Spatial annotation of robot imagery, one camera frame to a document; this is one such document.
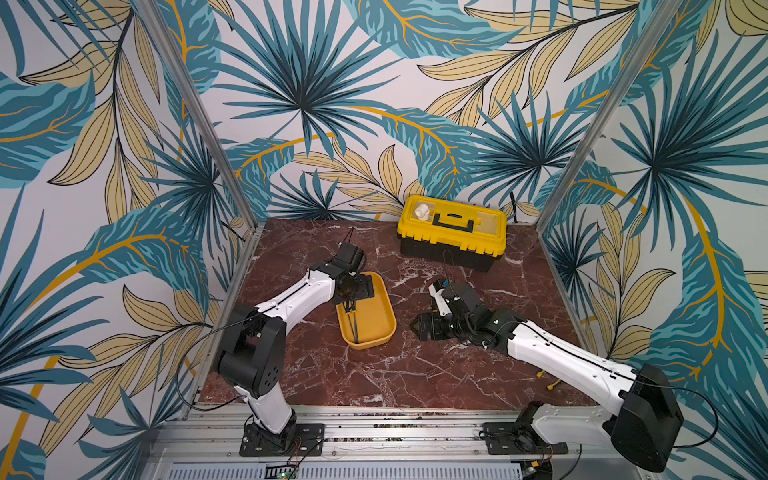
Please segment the yellow black file tool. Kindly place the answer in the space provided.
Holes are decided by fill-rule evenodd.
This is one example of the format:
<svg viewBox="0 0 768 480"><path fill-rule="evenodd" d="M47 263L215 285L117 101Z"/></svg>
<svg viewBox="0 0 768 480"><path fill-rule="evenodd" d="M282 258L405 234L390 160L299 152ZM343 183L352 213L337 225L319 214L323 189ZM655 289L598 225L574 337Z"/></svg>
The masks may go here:
<svg viewBox="0 0 768 480"><path fill-rule="evenodd" d="M347 315L350 331L355 344L359 343L359 331L356 316L356 302L354 300L347 300L343 303L345 313Z"/></svg>

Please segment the yellow plastic storage tray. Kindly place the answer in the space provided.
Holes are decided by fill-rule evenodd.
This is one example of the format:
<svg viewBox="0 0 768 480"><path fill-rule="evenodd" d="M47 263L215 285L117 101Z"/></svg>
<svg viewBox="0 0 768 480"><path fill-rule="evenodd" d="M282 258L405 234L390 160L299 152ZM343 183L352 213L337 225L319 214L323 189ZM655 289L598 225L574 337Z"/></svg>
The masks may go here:
<svg viewBox="0 0 768 480"><path fill-rule="evenodd" d="M375 296L356 301L359 343L355 344L350 331L343 303L336 306L337 317L344 341L353 349L363 350L387 343L397 329L397 320L382 277L374 272L364 272L373 277Z"/></svg>

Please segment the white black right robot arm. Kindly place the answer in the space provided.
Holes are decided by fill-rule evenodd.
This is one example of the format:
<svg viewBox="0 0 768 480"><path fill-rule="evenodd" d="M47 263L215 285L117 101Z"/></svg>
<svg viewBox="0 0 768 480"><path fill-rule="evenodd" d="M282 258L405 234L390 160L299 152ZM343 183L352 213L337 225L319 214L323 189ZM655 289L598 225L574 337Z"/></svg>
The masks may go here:
<svg viewBox="0 0 768 480"><path fill-rule="evenodd" d="M411 322L421 341L456 339L531 364L596 402L586 414L565 414L533 402L519 424L546 444L611 447L646 471L665 470L683 424L683 414L665 373L601 358L500 307L492 310L467 283L430 284L432 308Z"/></svg>

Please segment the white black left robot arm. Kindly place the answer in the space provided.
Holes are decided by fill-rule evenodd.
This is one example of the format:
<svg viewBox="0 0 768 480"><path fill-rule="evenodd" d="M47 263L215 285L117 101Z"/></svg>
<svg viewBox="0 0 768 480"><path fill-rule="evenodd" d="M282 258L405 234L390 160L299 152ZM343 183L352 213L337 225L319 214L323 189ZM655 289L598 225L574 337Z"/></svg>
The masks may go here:
<svg viewBox="0 0 768 480"><path fill-rule="evenodd" d="M319 306L358 300L358 291L368 284L360 278L364 259L362 249L343 242L334 257L312 265L282 293L254 307L233 310L213 367L263 431L281 436L295 423L294 410L280 386L288 334Z"/></svg>

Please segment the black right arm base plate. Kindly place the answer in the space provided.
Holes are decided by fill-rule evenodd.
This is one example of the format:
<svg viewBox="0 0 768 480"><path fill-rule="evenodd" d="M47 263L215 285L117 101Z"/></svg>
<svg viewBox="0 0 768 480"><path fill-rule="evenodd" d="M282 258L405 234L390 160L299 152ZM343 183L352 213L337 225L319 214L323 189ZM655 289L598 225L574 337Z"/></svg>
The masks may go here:
<svg viewBox="0 0 768 480"><path fill-rule="evenodd" d="M485 442L489 455L564 455L569 452L566 443L549 444L528 425L518 422L483 423L478 434Z"/></svg>

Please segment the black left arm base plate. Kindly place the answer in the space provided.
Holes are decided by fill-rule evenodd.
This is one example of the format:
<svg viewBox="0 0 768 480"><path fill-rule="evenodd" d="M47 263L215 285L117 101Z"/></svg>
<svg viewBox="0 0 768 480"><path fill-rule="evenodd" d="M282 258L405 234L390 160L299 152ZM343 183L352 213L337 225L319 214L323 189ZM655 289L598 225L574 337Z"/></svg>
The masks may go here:
<svg viewBox="0 0 768 480"><path fill-rule="evenodd" d="M274 434L255 423L244 427L239 456L245 458L320 456L325 438L322 423L289 424Z"/></svg>

